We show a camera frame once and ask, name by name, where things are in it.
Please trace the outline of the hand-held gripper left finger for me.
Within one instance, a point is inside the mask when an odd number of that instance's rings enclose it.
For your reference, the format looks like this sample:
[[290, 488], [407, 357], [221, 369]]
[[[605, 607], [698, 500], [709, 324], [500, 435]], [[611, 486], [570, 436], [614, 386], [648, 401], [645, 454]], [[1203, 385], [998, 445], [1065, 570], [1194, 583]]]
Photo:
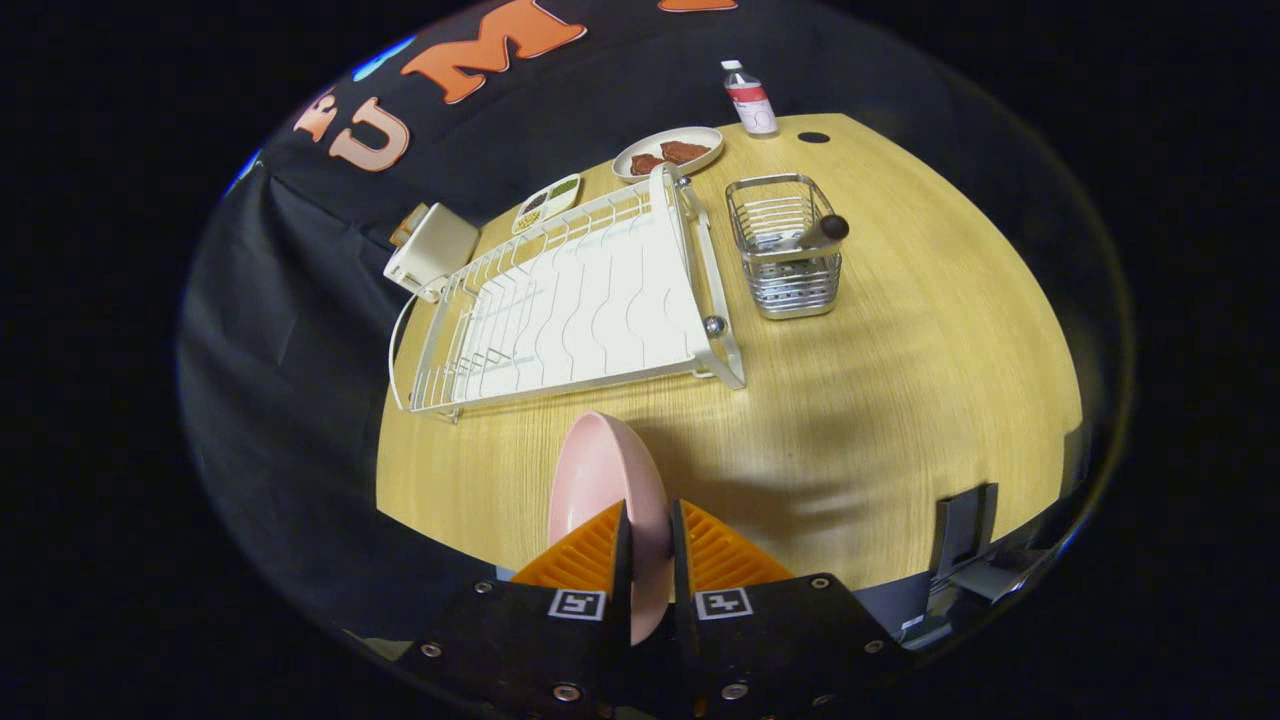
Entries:
[[396, 670], [483, 719], [609, 719], [631, 646], [632, 579], [618, 501], [511, 579], [465, 585]]

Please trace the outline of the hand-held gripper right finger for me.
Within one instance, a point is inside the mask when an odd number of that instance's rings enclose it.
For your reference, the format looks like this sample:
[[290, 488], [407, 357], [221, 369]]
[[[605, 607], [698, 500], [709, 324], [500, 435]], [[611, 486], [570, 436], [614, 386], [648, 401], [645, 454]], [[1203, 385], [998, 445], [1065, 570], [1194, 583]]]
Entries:
[[836, 575], [790, 571], [689, 501], [669, 516], [690, 717], [835, 719], [910, 669], [910, 652]]

